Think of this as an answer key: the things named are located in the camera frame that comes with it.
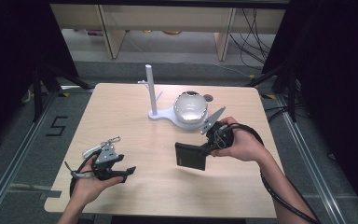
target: aluminum rail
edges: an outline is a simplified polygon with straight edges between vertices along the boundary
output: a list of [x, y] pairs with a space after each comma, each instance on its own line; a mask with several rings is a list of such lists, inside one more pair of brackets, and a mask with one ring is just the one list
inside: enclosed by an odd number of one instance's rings
[[39, 116], [39, 119], [33, 122], [33, 124], [31, 125], [28, 133], [25, 135], [24, 139], [22, 140], [19, 149], [17, 150], [12, 161], [10, 162], [10, 165], [7, 167], [4, 175], [0, 179], [0, 204], [4, 200], [5, 195], [7, 194], [7, 191], [10, 188], [11, 182], [13, 181], [17, 172], [20, 170], [22, 162], [24, 161], [28, 151], [30, 150], [31, 145], [34, 142], [35, 137], [37, 136], [40, 130], [41, 124], [43, 123], [46, 114], [48, 113], [48, 109], [50, 108], [54, 100], [57, 98], [57, 95], [53, 93], [54, 92], [48, 95], [48, 98], [44, 103], [45, 109], [43, 110], [42, 114]]
[[[277, 95], [278, 105], [286, 106], [286, 102], [281, 94]], [[295, 139], [298, 150], [305, 162], [305, 165], [310, 172], [310, 177], [315, 185], [315, 188], [318, 190], [319, 195], [321, 196], [322, 202], [326, 208], [328, 215], [330, 216], [334, 224], [344, 224], [347, 223], [344, 216], [342, 215], [341, 209], [338, 206], [338, 203], [328, 187], [324, 177], [319, 170], [318, 165], [315, 162], [315, 159], [310, 152], [310, 149], [305, 142], [301, 131], [298, 129], [298, 126], [295, 122], [292, 122], [289, 114], [287, 112], [283, 113], [283, 117], [286, 121], [287, 126], [289, 127], [290, 133]]]

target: white object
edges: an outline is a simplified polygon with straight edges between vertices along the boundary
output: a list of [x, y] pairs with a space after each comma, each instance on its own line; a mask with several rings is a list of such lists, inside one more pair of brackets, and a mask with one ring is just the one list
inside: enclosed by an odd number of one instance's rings
[[166, 109], [158, 109], [157, 115], [153, 115], [152, 111], [150, 110], [148, 116], [152, 120], [159, 120], [159, 119], [169, 120], [177, 127], [181, 128], [183, 130], [189, 130], [189, 131], [198, 129], [204, 123], [203, 120], [201, 120], [198, 123], [183, 123], [181, 120], [179, 120], [178, 117], [176, 117], [173, 110], [174, 110], [174, 105], [171, 105], [169, 108], [166, 108]]
[[154, 80], [153, 80], [153, 72], [152, 72], [152, 65], [146, 65], [146, 75], [147, 75], [147, 85], [149, 87], [150, 93], [150, 102], [152, 105], [152, 113], [153, 115], [157, 115], [157, 104], [156, 104], [156, 94], [154, 91]]
[[195, 91], [185, 91], [174, 103], [176, 117], [183, 123], [200, 123], [204, 120], [208, 109], [205, 98]]

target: metal bar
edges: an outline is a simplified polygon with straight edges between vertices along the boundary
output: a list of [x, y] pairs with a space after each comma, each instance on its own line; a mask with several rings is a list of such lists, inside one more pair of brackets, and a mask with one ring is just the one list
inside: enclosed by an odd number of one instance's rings
[[314, 0], [49, 0], [50, 4], [156, 6], [156, 7], [246, 7], [276, 8], [312, 7]]
[[83, 89], [79, 86], [61, 86], [60, 93], [93, 93], [94, 89]]
[[[284, 101], [283, 96], [281, 96], [280, 94], [277, 95], [277, 100], [279, 106], [286, 106], [286, 102]], [[287, 112], [283, 113], [283, 117], [286, 121], [287, 126], [289, 127], [293, 138], [296, 141], [298, 150], [305, 162], [308, 171], [310, 172], [310, 177], [312, 178], [315, 188], [318, 190], [321, 196], [326, 211], [330, 216], [332, 222], [339, 224], [347, 223], [341, 213], [336, 199], [333, 196], [333, 193], [325, 182], [324, 177], [315, 162], [315, 159], [312, 157], [310, 149], [308, 148], [307, 143], [305, 142], [301, 134], [301, 131], [298, 129], [297, 124], [291, 121], [290, 115]]]
[[34, 142], [34, 139], [41, 127], [41, 124], [44, 121], [44, 118], [48, 112], [48, 109], [52, 105], [54, 99], [56, 99], [55, 94], [49, 94], [48, 98], [45, 102], [46, 109], [42, 112], [39, 119], [31, 125], [30, 130], [25, 135], [24, 140], [22, 140], [22, 143], [17, 150], [16, 154], [14, 155], [12, 161], [10, 162], [10, 165], [7, 167], [4, 175], [0, 179], [0, 204], [4, 200], [5, 195], [7, 193], [7, 190], [10, 188], [10, 184], [12, 180], [14, 179], [17, 172], [20, 170], [21, 164], [24, 161], [32, 143]]

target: wooden table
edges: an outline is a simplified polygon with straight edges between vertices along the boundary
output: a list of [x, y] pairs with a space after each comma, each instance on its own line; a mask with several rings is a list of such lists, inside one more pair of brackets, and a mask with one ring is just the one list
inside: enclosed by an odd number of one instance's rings
[[[222, 106], [220, 119], [232, 116], [254, 128], [275, 160], [281, 161], [261, 104], [254, 88], [155, 85], [163, 91], [158, 108], [168, 108], [183, 91], [210, 94], [212, 114]], [[206, 143], [200, 130], [185, 131], [168, 120], [151, 120], [149, 93], [142, 84], [98, 84], [77, 127], [64, 158], [72, 169], [83, 161], [82, 152], [109, 138], [124, 160], [113, 166], [125, 170], [136, 166], [125, 184], [105, 190], [86, 206], [84, 213], [129, 216], [174, 217], [276, 217], [272, 200], [263, 187], [255, 162], [232, 158], [208, 157], [206, 170], [176, 165], [175, 142], [190, 145]], [[48, 198], [48, 212], [62, 212], [69, 201], [71, 176], [62, 167], [52, 190], [62, 191], [60, 198]]]

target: right hand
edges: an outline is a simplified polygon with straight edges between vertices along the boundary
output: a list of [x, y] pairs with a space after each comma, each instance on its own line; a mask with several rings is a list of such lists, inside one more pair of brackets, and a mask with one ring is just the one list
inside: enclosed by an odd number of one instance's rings
[[[225, 124], [238, 123], [234, 118], [228, 117], [220, 120]], [[257, 141], [254, 135], [242, 129], [233, 129], [234, 143], [231, 147], [217, 149], [211, 152], [214, 157], [230, 156], [241, 161], [258, 161], [266, 149]]]

